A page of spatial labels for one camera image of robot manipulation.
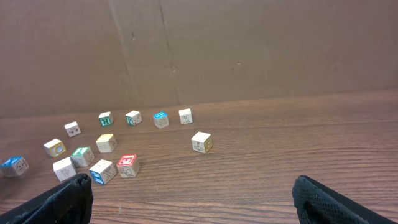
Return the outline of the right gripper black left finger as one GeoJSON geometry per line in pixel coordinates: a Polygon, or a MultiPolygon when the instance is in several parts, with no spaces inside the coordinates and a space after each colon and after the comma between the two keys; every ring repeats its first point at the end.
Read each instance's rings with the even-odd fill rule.
{"type": "Polygon", "coordinates": [[[77,174],[1,215],[1,223],[88,224],[93,206],[91,177],[77,174]]]}

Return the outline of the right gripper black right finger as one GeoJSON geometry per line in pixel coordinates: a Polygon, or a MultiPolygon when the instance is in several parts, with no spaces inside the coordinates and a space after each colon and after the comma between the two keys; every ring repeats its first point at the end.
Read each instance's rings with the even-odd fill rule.
{"type": "Polygon", "coordinates": [[[397,224],[306,175],[295,180],[292,197],[300,224],[397,224]]]}

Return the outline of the blue letter X block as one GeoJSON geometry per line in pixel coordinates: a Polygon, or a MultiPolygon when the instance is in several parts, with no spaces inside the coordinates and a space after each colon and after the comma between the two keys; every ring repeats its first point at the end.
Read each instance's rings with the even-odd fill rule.
{"type": "Polygon", "coordinates": [[[29,165],[22,156],[10,157],[1,164],[1,172],[5,177],[18,177],[28,169],[29,165]]]}

